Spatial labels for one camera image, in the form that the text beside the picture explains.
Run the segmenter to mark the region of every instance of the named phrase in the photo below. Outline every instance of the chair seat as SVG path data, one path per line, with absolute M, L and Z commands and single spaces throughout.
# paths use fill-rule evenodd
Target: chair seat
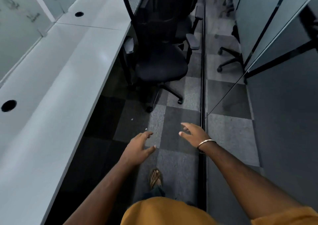
M 177 46 L 156 44 L 138 55 L 135 72 L 144 82 L 170 82 L 179 80 L 188 72 L 185 56 Z
M 191 32 L 191 29 L 192 29 L 192 20 L 190 16 L 187 16 L 186 18 L 179 20 L 174 43 L 184 42 L 185 35 L 189 34 Z

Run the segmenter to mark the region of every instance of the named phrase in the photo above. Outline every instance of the sandal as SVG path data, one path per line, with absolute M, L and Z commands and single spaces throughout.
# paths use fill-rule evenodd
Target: sandal
M 154 172 L 157 172 L 156 175 L 152 178 L 152 175 Z M 161 181 L 161 185 L 163 184 L 163 178 L 162 178 L 162 173 L 157 169 L 154 168 L 151 170 L 150 174 L 149 174 L 149 185 L 150 185 L 150 190 L 153 189 L 153 187 L 155 186 L 157 180 Z

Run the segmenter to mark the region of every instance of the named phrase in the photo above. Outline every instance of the mesh chair back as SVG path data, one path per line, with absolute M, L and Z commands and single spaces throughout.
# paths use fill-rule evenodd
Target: mesh chair back
M 139 46 L 173 41 L 182 0 L 124 0 L 124 3 L 136 31 Z
M 195 8 L 197 0 L 183 0 L 183 6 L 181 9 L 180 18 L 187 17 Z

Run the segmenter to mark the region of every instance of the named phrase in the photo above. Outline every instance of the person's left arm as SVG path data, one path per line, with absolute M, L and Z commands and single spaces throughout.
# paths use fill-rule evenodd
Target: person's left arm
M 118 163 L 101 180 L 64 225 L 104 225 L 107 222 L 118 191 L 127 175 L 151 155 L 156 146 L 144 150 L 146 139 L 153 133 L 138 134 L 127 145 Z

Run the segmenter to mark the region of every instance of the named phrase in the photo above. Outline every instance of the desk leg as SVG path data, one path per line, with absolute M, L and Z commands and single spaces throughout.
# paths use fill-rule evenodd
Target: desk leg
M 131 86 L 133 83 L 131 81 L 131 75 L 130 75 L 129 67 L 127 66 L 127 63 L 126 63 L 126 60 L 125 60 L 125 57 L 124 57 L 123 47 L 121 47 L 118 55 L 119 55 L 119 60 L 120 60 L 120 63 L 121 63 L 121 67 L 124 70 L 124 75 L 125 75 L 125 78 L 126 78 L 126 82 L 128 83 L 129 86 Z

